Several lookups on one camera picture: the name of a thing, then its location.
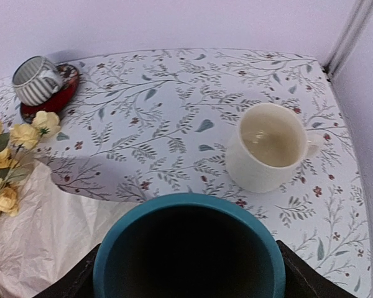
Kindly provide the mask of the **striped cup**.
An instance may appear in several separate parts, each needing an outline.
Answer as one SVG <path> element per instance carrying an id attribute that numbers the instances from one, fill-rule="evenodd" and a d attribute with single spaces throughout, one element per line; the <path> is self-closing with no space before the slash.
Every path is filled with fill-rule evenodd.
<path id="1" fill-rule="evenodd" d="M 64 82 L 56 66 L 44 56 L 23 62 L 12 77 L 12 87 L 21 103 L 39 106 L 59 92 Z"/>

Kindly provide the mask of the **right aluminium frame post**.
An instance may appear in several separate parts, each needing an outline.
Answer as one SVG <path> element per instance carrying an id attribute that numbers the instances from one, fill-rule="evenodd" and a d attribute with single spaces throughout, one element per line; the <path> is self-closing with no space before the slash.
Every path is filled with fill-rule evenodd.
<path id="1" fill-rule="evenodd" d="M 356 47 L 362 33 L 373 15 L 373 0 L 359 0 L 354 2 L 345 26 L 333 47 L 329 58 L 322 66 L 328 81 L 331 81 L 341 71 L 350 54 Z"/>

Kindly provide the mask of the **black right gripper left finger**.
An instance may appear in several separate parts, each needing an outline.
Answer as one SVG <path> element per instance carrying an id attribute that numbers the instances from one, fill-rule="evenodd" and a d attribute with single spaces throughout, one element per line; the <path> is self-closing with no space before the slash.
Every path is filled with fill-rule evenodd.
<path id="1" fill-rule="evenodd" d="M 93 268 L 99 245 L 57 282 L 34 298 L 93 298 Z"/>

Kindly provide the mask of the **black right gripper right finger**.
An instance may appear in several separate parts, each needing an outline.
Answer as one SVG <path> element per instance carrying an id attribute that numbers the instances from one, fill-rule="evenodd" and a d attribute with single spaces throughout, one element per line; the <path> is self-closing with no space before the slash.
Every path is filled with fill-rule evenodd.
<path id="1" fill-rule="evenodd" d="M 282 241 L 276 241 L 286 273 L 287 298 L 355 298 L 354 295 L 318 274 Z"/>

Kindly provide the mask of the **dark red saucer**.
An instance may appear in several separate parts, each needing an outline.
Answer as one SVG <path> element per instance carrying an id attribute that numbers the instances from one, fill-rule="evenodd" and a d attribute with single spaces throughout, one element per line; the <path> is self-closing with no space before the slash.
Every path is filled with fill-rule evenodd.
<path id="1" fill-rule="evenodd" d="M 48 101 L 39 106 L 27 106 L 21 103 L 19 111 L 24 122 L 31 124 L 38 111 L 54 112 L 62 119 L 63 110 L 71 102 L 78 90 L 80 72 L 75 66 L 68 63 L 58 65 L 57 70 L 64 80 L 63 87 L 59 92 L 52 95 Z"/>

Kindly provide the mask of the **teal vase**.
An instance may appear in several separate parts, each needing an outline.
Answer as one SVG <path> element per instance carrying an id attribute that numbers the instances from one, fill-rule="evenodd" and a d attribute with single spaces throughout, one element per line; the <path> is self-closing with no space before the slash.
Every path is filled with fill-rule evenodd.
<path id="1" fill-rule="evenodd" d="M 179 193 L 131 209 L 108 231 L 95 297 L 283 297 L 285 266 L 265 226 L 238 205 Z"/>

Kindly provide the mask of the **cream mug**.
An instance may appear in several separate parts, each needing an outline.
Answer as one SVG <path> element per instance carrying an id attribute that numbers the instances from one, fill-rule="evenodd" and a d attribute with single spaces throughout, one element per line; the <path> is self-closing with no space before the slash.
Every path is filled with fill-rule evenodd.
<path id="1" fill-rule="evenodd" d="M 255 193 L 277 189 L 324 140 L 308 133 L 290 109 L 260 103 L 246 110 L 226 149 L 226 170 L 241 188 Z"/>

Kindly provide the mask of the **cream wrapping paper sheet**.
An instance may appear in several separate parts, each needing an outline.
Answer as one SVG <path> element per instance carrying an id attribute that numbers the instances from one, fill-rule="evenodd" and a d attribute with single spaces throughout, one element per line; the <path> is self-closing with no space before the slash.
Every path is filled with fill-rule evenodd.
<path id="1" fill-rule="evenodd" d="M 0 216 L 2 297 L 33 297 L 57 282 L 137 203 L 67 193 L 37 161 L 19 206 L 17 216 Z"/>

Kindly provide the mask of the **flower bouquet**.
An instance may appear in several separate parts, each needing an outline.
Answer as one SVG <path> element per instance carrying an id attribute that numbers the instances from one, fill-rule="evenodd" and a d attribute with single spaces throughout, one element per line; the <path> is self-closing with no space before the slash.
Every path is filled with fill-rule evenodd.
<path id="1" fill-rule="evenodd" d="M 19 213 L 21 189 L 34 167 L 34 150 L 60 131 L 54 112 L 38 111 L 30 124 L 15 124 L 8 130 L 0 118 L 0 218 Z"/>

